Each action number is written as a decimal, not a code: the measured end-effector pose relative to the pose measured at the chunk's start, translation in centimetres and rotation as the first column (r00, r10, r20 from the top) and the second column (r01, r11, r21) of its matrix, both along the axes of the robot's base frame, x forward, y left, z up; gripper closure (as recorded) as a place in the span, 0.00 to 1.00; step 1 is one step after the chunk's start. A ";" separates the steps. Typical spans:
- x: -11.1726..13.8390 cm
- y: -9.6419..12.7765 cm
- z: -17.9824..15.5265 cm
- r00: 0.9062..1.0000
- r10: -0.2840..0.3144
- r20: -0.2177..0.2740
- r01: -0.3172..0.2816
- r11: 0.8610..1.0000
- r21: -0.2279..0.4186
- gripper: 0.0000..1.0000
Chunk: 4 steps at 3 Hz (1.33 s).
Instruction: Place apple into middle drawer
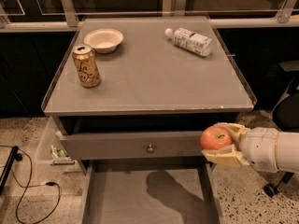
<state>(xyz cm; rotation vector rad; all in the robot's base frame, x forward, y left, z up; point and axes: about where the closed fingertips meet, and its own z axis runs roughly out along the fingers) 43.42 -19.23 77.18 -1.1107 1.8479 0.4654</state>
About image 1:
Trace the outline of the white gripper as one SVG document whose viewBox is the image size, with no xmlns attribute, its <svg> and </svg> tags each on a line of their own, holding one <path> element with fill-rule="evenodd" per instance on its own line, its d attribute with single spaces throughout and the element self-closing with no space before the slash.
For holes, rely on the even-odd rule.
<svg viewBox="0 0 299 224">
<path fill-rule="evenodd" d="M 278 130 L 262 127 L 251 130 L 244 125 L 228 122 L 218 122 L 214 127 L 227 134 L 232 144 L 239 144 L 241 151 L 238 151 L 235 145 L 218 150 L 204 149 L 202 153 L 208 161 L 230 167 L 251 165 L 258 172 L 278 171 L 275 158 Z"/>
</svg>

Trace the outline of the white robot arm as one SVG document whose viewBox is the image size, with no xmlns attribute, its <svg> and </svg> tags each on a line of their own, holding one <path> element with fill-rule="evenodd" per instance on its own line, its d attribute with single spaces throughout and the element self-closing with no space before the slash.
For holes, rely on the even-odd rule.
<svg viewBox="0 0 299 224">
<path fill-rule="evenodd" d="M 200 146 L 206 159 L 216 164 L 251 166 L 268 173 L 299 172 L 299 133 L 220 122 L 202 132 Z"/>
</svg>

